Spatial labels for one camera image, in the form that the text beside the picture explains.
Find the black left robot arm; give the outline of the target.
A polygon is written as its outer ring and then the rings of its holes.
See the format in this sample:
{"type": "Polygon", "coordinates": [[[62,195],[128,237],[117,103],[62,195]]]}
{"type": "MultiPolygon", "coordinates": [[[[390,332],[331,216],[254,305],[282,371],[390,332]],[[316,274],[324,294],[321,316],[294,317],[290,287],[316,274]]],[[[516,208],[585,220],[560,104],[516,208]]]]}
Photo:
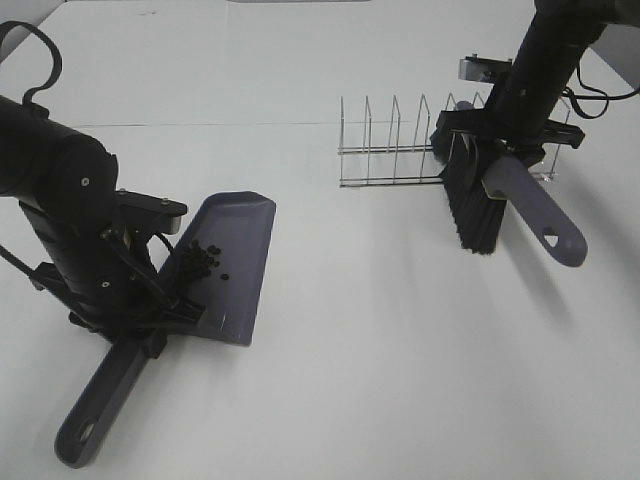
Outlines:
{"type": "Polygon", "coordinates": [[[50,262],[2,257],[71,312],[72,323],[150,358],[170,328],[202,309],[180,298],[153,265],[148,242],[175,234],[185,204],[116,188],[118,162],[95,138],[52,121],[45,109],[1,100],[1,194],[19,207],[50,262]]]}

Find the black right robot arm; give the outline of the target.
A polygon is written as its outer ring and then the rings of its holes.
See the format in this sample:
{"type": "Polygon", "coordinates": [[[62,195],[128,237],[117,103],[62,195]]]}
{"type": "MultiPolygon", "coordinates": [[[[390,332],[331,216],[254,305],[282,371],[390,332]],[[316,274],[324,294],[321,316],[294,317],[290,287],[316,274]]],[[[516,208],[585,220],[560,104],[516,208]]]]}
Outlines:
{"type": "Polygon", "coordinates": [[[524,153],[526,164],[541,161],[545,144],[579,147],[581,129],[550,119],[565,97],[584,117],[580,100],[612,101],[612,96],[575,95],[567,84],[586,49],[610,24],[639,26],[637,1],[537,1],[535,15],[513,61],[466,56],[459,63],[462,80],[490,83],[491,92],[479,109],[444,110],[431,136],[435,156],[447,162],[455,134],[475,140],[496,140],[524,153]]]}

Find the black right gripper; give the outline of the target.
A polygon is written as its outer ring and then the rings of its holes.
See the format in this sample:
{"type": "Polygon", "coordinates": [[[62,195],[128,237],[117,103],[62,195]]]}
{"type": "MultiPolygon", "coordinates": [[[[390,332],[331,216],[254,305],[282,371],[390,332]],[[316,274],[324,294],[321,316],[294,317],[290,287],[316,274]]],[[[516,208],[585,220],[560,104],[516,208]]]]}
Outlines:
{"type": "Polygon", "coordinates": [[[514,74],[503,74],[492,87],[481,109],[443,111],[437,120],[437,141],[444,142],[455,133],[477,136],[475,167],[485,173],[500,158],[501,143],[517,147],[517,159],[527,168],[543,161],[543,144],[553,143],[578,148],[585,138],[575,125],[550,119],[562,86],[549,79],[532,82],[514,74]]]}

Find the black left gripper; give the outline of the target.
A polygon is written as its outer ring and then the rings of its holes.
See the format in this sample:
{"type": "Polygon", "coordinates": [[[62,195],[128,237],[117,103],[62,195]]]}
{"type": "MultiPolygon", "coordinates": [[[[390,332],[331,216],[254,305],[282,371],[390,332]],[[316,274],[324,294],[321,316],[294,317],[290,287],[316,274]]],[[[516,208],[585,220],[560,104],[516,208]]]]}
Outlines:
{"type": "Polygon", "coordinates": [[[130,230],[118,204],[67,204],[32,209],[32,228],[64,285],[65,300],[80,324],[106,336],[137,331],[146,358],[167,345],[161,323],[198,323],[206,307],[161,278],[147,243],[156,234],[130,230]]]}

